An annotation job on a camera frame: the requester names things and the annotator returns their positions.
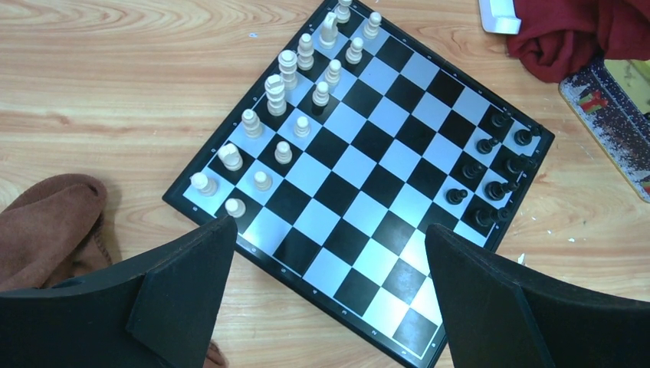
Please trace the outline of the cream chess pieces row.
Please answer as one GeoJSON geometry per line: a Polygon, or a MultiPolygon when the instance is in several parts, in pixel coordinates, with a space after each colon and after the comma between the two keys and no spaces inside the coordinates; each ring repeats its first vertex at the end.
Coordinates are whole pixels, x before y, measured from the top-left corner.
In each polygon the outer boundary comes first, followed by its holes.
{"type": "Polygon", "coordinates": [[[239,199],[246,208],[237,220],[241,230],[252,222],[293,224],[308,215],[338,219],[346,211],[376,166],[351,143],[385,100],[391,81],[379,75],[377,54],[390,37],[380,26],[375,38],[364,40],[361,61],[342,66],[328,103],[314,104],[330,62],[344,60],[371,13],[358,2],[350,12],[335,45],[316,45],[313,66],[297,71],[284,113],[268,110],[265,81],[280,71],[273,62],[168,190],[166,202],[203,224],[226,215],[225,203],[239,199]]]}

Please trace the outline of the black white chessboard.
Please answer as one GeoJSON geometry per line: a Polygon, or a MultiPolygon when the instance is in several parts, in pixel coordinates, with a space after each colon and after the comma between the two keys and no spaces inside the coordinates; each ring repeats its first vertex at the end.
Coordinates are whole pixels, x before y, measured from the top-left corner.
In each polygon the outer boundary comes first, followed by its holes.
{"type": "Polygon", "coordinates": [[[446,342],[439,223],[494,251],[554,135],[358,1],[325,1],[164,194],[406,367],[446,342]]]}

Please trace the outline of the white centre rack foot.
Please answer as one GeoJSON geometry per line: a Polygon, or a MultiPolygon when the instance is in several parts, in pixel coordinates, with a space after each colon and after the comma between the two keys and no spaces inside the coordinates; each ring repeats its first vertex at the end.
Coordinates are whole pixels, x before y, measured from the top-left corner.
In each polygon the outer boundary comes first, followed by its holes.
{"type": "Polygon", "coordinates": [[[482,28],[488,33],[517,35],[521,20],[516,16],[513,0],[479,0],[482,28]]]}

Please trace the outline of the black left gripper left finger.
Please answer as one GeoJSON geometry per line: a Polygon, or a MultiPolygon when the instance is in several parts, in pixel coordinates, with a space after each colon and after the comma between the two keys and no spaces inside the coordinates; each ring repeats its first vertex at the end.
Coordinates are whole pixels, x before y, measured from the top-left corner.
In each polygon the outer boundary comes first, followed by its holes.
{"type": "Polygon", "coordinates": [[[214,219],[45,289],[1,294],[3,367],[200,367],[238,227],[214,219]]]}

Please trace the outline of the yellow metal tin tray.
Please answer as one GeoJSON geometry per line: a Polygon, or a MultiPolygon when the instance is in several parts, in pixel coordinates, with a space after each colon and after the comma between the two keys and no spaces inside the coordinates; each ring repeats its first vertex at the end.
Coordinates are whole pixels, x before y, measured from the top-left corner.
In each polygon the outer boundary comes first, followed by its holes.
{"type": "Polygon", "coordinates": [[[638,196],[649,201],[649,62],[596,58],[559,92],[638,196]]]}

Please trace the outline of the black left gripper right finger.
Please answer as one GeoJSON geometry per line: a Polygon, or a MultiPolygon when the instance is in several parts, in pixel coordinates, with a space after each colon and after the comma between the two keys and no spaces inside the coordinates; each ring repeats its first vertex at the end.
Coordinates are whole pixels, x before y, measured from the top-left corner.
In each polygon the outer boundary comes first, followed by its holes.
{"type": "Polygon", "coordinates": [[[430,225],[425,249],[456,367],[647,367],[649,305],[557,280],[430,225]]]}

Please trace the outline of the dark red hanging shirt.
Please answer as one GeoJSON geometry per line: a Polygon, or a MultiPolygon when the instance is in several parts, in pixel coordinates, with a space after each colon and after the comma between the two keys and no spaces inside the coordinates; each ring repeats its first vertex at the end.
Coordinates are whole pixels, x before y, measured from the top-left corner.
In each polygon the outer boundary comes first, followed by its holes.
{"type": "Polygon", "coordinates": [[[519,33],[507,53],[536,78],[558,83],[597,56],[649,59],[648,1],[515,1],[519,33]]]}

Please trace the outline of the black pieces set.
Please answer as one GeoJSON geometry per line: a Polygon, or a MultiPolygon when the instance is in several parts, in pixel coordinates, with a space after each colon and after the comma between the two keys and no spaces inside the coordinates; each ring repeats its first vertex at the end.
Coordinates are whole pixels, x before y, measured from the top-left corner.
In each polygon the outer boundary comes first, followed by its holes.
{"type": "Polygon", "coordinates": [[[510,111],[489,107],[468,148],[484,171],[477,195],[499,209],[511,205],[515,193],[540,162],[543,127],[510,111]]]}

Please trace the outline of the black chess piece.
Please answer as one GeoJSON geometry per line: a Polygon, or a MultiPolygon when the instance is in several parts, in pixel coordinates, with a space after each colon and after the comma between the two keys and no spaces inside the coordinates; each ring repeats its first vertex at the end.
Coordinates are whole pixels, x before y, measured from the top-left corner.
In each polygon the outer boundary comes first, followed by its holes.
{"type": "Polygon", "coordinates": [[[483,138],[477,141],[475,147],[478,153],[487,155],[492,152],[493,148],[497,146],[500,141],[494,137],[483,138]]]}
{"type": "Polygon", "coordinates": [[[504,168],[512,175],[519,175],[520,173],[528,170],[535,169],[537,162],[531,156],[520,154],[519,156],[512,156],[506,159],[504,168]]]}
{"type": "Polygon", "coordinates": [[[484,171],[484,166],[479,163],[467,163],[462,166],[461,173],[466,179],[475,179],[484,171]]]}
{"type": "Polygon", "coordinates": [[[465,189],[449,189],[445,193],[445,199],[450,205],[459,205],[468,196],[468,191],[465,189]]]}

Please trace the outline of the brown crumpled cloth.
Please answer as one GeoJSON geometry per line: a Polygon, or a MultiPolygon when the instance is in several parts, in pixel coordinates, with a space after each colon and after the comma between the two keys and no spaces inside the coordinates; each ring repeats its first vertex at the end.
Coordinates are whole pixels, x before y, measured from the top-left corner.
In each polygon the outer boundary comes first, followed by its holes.
{"type": "MultiPolygon", "coordinates": [[[[1,294],[45,289],[113,263],[103,245],[103,183],[83,174],[53,176],[1,213],[1,294]]],[[[201,367],[224,367],[211,339],[201,367]]]]}

